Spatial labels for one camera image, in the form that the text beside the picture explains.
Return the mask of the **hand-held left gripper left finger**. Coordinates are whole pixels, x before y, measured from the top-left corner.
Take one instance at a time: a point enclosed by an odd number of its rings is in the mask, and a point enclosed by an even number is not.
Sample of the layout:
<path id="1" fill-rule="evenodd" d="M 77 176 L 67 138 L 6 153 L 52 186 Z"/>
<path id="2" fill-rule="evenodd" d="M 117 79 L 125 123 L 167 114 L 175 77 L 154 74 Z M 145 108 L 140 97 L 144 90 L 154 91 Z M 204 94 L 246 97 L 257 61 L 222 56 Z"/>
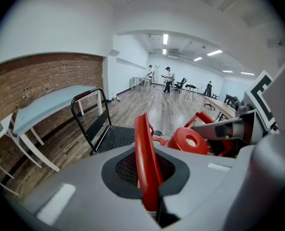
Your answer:
<path id="1" fill-rule="evenodd" d="M 36 187 L 23 207 L 60 231 L 158 231 L 141 190 L 116 173 L 132 153 L 129 145 L 79 160 Z"/>

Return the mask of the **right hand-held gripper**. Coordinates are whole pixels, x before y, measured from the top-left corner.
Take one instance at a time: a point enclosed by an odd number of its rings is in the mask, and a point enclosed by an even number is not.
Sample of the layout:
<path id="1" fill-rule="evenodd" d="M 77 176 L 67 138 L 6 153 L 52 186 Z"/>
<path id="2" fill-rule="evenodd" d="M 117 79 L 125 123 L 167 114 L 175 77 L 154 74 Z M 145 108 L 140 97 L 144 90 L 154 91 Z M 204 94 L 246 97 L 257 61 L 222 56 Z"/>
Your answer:
<path id="1" fill-rule="evenodd" d="M 192 126 L 207 140 L 241 139 L 241 118 L 249 128 L 250 143 L 259 141 L 274 127 L 285 131 L 285 62 L 274 78 L 265 70 L 245 91 L 236 106 L 236 117 L 220 122 Z"/>

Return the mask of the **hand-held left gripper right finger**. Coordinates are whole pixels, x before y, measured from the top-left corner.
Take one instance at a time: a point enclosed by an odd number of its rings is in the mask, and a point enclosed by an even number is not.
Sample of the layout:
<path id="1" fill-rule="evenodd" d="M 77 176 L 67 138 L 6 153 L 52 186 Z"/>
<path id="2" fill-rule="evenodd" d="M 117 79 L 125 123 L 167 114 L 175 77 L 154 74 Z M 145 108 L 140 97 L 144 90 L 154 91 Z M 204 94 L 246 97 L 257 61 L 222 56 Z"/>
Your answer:
<path id="1" fill-rule="evenodd" d="M 190 171 L 179 193 L 161 199 L 158 230 L 285 230 L 285 131 L 242 148 L 236 159 L 156 149 Z"/>

